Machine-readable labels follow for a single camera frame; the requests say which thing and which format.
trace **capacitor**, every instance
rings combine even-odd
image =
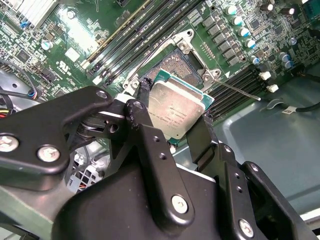
[[[261,11],[270,12],[274,9],[274,6],[271,3],[262,4],[260,7]]]
[[[246,40],[244,45],[247,47],[247,48],[250,48],[250,49],[253,49],[256,45],[256,41],[255,40],[252,40],[251,38]]]
[[[257,58],[256,56],[251,56],[250,61],[253,65],[258,65],[260,63],[259,58]]]
[[[242,17],[240,16],[234,16],[232,19],[231,19],[231,22],[233,25],[235,26],[238,26],[238,25],[241,25],[242,24]]]
[[[282,15],[287,15],[287,16],[292,16],[293,14],[295,14],[295,9],[293,7],[284,7],[281,9],[280,13]]]
[[[250,31],[248,28],[240,27],[240,29],[238,30],[238,34],[241,37],[247,37],[250,35]]]
[[[295,37],[290,38],[289,40],[289,45],[293,46],[297,44],[297,39]]]
[[[225,8],[225,14],[227,14],[227,15],[236,15],[237,14],[237,7],[235,5],[228,5]]]
[[[285,69],[290,69],[294,66],[294,62],[293,61],[283,61],[282,62],[282,66],[285,68]]]
[[[48,51],[54,47],[52,41],[46,40],[41,43],[41,47],[43,50]]]
[[[288,54],[286,54],[285,52],[280,52],[279,56],[278,56],[279,60],[286,63],[290,60],[290,56]]]

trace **black cable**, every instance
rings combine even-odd
[[[18,97],[18,98],[22,98],[22,99],[28,99],[28,100],[32,100],[38,103],[45,103],[45,100],[42,99],[32,99],[30,96],[28,96],[25,93],[20,93],[20,92],[15,92],[15,91],[6,91],[6,90],[2,90],[0,89],[0,95],[9,95],[9,96],[14,96],[14,97]]]
[[[15,63],[13,63],[11,61],[3,60],[3,59],[0,59],[0,63],[6,64],[6,65],[11,65],[11,66],[15,67],[28,80],[28,82],[30,83],[30,87],[32,88],[33,92],[37,93],[37,89],[36,89],[35,85],[31,81],[31,79],[27,75],[27,73],[21,67],[19,67],[17,64],[15,64]]]
[[[96,161],[102,159],[103,157],[105,157],[105,156],[107,156],[107,155],[109,155],[109,152],[108,152],[108,151],[100,152],[100,153],[98,153],[97,155],[94,156],[94,158],[93,158],[92,161],[93,161],[93,162],[96,162]]]
[[[9,112],[6,114],[7,116],[11,115],[14,110],[14,104],[11,101],[11,98],[8,97],[8,95],[0,94],[2,97],[4,104],[6,105],[6,108],[9,110]]]

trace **motherboard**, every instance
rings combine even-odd
[[[320,60],[319,15],[317,0],[0,0],[0,59],[45,101],[134,96],[164,70],[214,98],[218,123]]]

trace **heatsink fins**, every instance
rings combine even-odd
[[[34,29],[39,28],[59,4],[58,0],[0,0],[17,13],[21,23],[28,22]]]

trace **silver screw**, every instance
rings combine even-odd
[[[96,94],[102,99],[106,99],[108,97],[104,91],[97,91]]]
[[[259,171],[259,169],[257,168],[256,165],[254,165],[254,164],[251,163],[250,166],[251,166],[251,168],[252,168],[255,172],[258,172],[258,171]]]
[[[251,225],[244,219],[239,220],[239,226],[248,238],[253,238],[254,237],[254,230],[252,229]]]
[[[13,136],[0,136],[0,152],[11,152],[19,146],[19,141]]]
[[[231,153],[231,149],[230,149],[230,147],[228,147],[227,145],[224,145],[224,149],[225,149],[228,153]]]
[[[74,19],[76,17],[76,12],[73,10],[68,10],[66,12],[66,16],[68,19]]]
[[[174,195],[171,199],[174,209],[180,213],[185,214],[188,211],[188,204],[181,196]]]
[[[37,155],[40,160],[51,163],[59,159],[60,152],[53,146],[43,146],[38,150]]]
[[[180,48],[181,50],[185,50],[185,49],[187,48],[187,45],[182,42],[182,43],[179,44],[179,48]]]

